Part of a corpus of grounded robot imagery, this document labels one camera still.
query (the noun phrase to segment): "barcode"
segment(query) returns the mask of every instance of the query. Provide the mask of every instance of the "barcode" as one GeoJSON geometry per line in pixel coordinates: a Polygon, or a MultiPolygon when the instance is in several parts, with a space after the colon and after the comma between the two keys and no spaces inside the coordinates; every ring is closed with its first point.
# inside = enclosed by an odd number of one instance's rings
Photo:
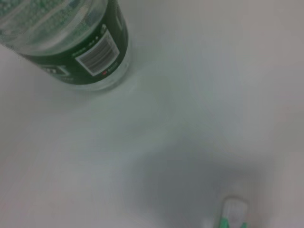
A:
{"type": "Polygon", "coordinates": [[[118,57],[119,50],[107,30],[104,36],[90,50],[76,60],[92,75],[105,71],[118,57]]]}

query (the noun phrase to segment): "plastic bottle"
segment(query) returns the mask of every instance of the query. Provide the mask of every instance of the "plastic bottle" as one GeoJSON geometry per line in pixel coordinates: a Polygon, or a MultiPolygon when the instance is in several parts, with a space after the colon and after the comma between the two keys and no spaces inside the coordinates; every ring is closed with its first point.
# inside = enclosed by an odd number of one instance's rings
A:
{"type": "Polygon", "coordinates": [[[0,43],[84,90],[115,84],[131,60],[117,0],[0,0],[0,43]]]}

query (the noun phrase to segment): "water bottle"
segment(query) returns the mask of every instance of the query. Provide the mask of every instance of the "water bottle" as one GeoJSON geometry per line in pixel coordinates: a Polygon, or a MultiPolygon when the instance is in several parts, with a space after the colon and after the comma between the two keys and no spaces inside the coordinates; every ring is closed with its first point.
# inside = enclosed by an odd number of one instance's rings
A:
{"type": "Polygon", "coordinates": [[[131,59],[117,0],[0,0],[0,43],[84,90],[116,84],[131,59]]]}

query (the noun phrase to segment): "green label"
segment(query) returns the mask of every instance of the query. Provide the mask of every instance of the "green label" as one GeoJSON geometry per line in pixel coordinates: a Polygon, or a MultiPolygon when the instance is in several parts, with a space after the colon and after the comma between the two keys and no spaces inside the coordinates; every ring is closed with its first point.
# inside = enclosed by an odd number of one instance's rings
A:
{"type": "Polygon", "coordinates": [[[78,45],[50,56],[22,56],[60,81],[87,85],[103,80],[119,67],[128,48],[128,39],[117,0],[109,0],[99,25],[78,45]]]}

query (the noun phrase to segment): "white surface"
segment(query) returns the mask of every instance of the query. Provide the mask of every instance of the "white surface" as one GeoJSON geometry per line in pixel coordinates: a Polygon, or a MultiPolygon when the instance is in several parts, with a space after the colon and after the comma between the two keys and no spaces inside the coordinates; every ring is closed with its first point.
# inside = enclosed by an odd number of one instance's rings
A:
{"type": "Polygon", "coordinates": [[[108,93],[67,90],[1,48],[0,227],[208,228],[230,193],[257,226],[299,218],[304,2],[121,6],[133,64],[108,93]]]}

